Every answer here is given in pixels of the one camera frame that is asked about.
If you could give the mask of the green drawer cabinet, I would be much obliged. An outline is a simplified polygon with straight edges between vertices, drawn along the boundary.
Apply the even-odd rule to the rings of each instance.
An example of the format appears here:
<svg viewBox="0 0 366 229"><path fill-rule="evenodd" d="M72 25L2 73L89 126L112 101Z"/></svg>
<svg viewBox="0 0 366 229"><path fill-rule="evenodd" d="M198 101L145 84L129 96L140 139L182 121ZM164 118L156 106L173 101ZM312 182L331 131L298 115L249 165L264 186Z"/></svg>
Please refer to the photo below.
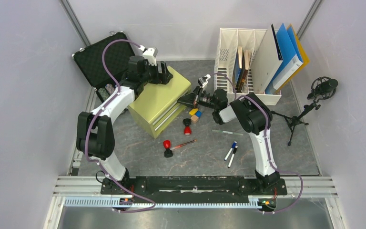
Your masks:
<svg viewBox="0 0 366 229"><path fill-rule="evenodd" d="M191 83L174 68L168 84L147 84L138 98L128 106L135 123L156 139L185 109L177 100L189 93Z"/></svg>

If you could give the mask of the Animal Farm book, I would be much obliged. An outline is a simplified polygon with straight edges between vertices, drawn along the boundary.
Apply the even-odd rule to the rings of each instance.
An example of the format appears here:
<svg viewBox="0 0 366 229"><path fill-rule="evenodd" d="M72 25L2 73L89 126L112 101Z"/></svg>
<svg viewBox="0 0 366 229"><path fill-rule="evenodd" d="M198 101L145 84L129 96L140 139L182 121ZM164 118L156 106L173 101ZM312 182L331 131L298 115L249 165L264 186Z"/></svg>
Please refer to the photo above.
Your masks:
<svg viewBox="0 0 366 229"><path fill-rule="evenodd" d="M239 82L239 77L242 71L242 58L243 58L243 47L238 46L233 69L233 83L235 84L235 86L237 86Z"/></svg>

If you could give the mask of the blue capped white marker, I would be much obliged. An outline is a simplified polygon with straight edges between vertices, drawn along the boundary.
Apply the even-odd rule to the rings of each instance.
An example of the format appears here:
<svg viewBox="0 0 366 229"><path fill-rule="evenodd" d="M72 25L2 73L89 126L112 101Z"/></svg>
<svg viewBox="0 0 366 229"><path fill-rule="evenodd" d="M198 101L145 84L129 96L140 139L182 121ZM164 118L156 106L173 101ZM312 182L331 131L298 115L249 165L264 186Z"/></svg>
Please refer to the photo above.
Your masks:
<svg viewBox="0 0 366 229"><path fill-rule="evenodd" d="M233 152L234 148L236 147L237 145L237 141L234 141L229 149L229 151L227 152L227 154L225 155L224 157L224 161L226 161L229 157L229 155Z"/></svg>

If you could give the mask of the black capped white marker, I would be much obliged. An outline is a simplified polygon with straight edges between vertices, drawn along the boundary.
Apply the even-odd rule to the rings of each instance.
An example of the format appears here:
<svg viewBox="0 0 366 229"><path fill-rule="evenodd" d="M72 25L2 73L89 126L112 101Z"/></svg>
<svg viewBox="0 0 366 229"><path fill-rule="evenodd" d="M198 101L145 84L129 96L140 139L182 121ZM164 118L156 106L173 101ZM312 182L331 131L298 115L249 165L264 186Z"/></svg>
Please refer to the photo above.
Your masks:
<svg viewBox="0 0 366 229"><path fill-rule="evenodd" d="M230 168L232 166L232 162L233 162L233 159L235 157L237 149L238 149L238 146L235 146L233 151L232 151L231 158L230 158L228 166L227 166L228 168Z"/></svg>

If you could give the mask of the brown small book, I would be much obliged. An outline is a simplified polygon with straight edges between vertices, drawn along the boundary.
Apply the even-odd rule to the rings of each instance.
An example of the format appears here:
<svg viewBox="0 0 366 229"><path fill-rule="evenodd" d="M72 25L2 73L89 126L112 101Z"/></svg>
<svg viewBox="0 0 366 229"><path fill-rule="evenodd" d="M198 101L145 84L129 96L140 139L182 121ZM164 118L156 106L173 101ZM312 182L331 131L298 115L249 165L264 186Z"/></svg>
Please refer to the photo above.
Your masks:
<svg viewBox="0 0 366 229"><path fill-rule="evenodd" d="M250 50L244 50L242 51L242 58L241 58L241 64L240 64L240 76L238 78L238 85L237 85L237 92L241 93L243 91L244 85L246 83L247 76L249 74L250 65L251 65L251 58L252 58L252 52Z"/></svg>

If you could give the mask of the white paper box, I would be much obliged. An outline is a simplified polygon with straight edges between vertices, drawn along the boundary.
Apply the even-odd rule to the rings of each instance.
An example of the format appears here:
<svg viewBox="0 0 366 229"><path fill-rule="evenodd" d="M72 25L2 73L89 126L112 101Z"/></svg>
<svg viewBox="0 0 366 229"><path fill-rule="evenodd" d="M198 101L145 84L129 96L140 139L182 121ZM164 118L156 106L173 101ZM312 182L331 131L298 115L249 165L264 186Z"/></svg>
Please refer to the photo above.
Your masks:
<svg viewBox="0 0 366 229"><path fill-rule="evenodd" d="M267 29L253 63L251 72L254 92L263 94L283 62L274 25Z"/></svg>

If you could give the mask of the blue plastic folder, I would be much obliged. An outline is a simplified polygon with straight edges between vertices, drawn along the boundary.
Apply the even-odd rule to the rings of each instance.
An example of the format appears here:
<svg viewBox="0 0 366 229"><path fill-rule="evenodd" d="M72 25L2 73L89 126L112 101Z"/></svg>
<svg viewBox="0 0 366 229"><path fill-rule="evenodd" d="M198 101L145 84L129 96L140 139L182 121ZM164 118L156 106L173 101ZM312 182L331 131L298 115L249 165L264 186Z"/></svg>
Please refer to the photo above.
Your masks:
<svg viewBox="0 0 366 229"><path fill-rule="evenodd" d="M297 45L294 42L292 31L288 32L285 24L282 24L276 33L279 48L282 54L283 62L278 68L273 79L267 86L266 94L277 94L279 87L301 66L302 59L297 56Z"/></svg>

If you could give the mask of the orange plastic folder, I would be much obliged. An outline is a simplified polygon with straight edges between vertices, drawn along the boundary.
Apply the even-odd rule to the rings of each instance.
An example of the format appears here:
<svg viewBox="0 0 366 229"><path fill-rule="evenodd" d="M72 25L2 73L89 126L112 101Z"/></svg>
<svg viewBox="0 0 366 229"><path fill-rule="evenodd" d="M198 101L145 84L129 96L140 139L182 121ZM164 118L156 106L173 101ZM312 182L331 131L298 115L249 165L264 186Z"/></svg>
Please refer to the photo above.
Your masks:
<svg viewBox="0 0 366 229"><path fill-rule="evenodd" d="M297 56L299 59L302 59L302 64L301 66L279 87L279 90L281 90L286 84L288 84L290 82L290 80L292 80L292 78L294 78L298 73L301 72L301 70L306 67L308 65L308 63L310 62L308 56L306 55L306 52L292 26L292 24L289 24L289 26L287 27L287 31L290 32L292 31L292 35L290 35L290 38L293 37L294 42L296 42L297 48Z"/></svg>

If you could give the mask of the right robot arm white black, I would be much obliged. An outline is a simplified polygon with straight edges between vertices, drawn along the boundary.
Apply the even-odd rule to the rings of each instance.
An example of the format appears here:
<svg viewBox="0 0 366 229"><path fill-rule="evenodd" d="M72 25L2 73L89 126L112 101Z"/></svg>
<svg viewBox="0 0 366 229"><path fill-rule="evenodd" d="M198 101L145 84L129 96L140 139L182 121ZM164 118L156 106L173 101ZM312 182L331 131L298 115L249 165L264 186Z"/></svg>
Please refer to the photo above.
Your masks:
<svg viewBox="0 0 366 229"><path fill-rule="evenodd" d="M197 86L191 93L180 97L177 102L189 108L198 106L212 108L213 119L219 125L234 119L238 120L242 129L249 134L254 148L257 191L268 195L275 189L275 183L280 179L280 175L276 171L270 141L272 113L254 93L228 102L227 91L217 89L213 94L208 94Z"/></svg>

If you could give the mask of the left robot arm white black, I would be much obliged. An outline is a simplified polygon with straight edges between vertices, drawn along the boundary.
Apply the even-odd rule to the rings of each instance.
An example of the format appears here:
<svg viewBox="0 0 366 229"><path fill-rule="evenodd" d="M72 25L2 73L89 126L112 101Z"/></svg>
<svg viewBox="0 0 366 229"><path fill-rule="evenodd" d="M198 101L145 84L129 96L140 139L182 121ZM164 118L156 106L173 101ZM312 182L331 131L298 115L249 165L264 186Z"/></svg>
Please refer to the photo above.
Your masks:
<svg viewBox="0 0 366 229"><path fill-rule="evenodd" d="M87 161L96 163L112 180L118 194L126 194L131 182L125 178L127 169L119 162L114 149L113 124L117 117L144 91L145 85L168 84L173 78L166 62L151 64L148 57L132 56L115 92L91 112L81 112L77 122L76 147Z"/></svg>

